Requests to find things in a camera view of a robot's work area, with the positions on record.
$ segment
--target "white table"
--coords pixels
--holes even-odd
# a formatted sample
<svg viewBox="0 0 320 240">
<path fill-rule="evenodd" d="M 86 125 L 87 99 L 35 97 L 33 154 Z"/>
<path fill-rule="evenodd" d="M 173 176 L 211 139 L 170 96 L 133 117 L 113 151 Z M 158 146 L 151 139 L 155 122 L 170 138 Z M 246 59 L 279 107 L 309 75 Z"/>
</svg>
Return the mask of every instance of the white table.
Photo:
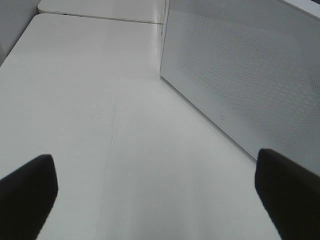
<svg viewBox="0 0 320 240">
<path fill-rule="evenodd" d="M 279 240 L 255 161 L 161 79 L 158 27 L 36 16 L 0 67 L 0 177 L 52 154 L 40 240 Z"/>
<path fill-rule="evenodd" d="M 166 0 L 41 0 L 40 13 L 161 23 Z"/>
</svg>

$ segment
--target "white perforated panel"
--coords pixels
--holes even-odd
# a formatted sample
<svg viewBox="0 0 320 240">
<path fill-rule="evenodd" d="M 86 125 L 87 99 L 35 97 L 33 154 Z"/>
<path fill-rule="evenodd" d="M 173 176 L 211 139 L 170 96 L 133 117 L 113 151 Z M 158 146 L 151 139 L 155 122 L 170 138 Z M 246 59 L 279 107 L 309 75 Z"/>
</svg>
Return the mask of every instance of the white perforated panel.
<svg viewBox="0 0 320 240">
<path fill-rule="evenodd" d="M 253 156 L 320 173 L 319 43 L 319 19 L 282 1 L 171 0 L 161 74 Z"/>
</svg>

